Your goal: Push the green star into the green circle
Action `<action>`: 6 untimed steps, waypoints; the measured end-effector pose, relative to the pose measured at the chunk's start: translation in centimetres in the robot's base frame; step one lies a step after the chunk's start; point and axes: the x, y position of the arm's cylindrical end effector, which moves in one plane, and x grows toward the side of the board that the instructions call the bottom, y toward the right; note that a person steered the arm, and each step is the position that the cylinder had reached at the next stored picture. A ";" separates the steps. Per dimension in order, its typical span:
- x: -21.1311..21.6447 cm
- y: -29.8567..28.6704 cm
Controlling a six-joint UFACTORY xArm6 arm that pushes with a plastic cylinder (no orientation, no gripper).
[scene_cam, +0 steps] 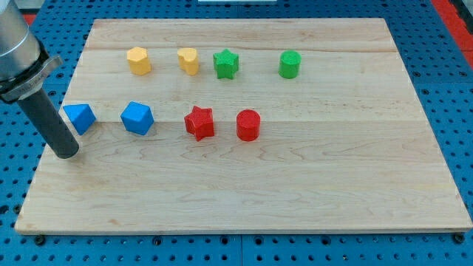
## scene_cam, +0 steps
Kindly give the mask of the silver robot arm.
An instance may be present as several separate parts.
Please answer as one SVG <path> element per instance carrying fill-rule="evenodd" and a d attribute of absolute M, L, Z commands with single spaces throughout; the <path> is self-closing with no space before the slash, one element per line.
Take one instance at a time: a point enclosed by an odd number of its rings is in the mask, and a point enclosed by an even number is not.
<path fill-rule="evenodd" d="M 42 88 L 63 61 L 34 36 L 13 0 L 1 0 L 1 100 L 13 103 Z"/>

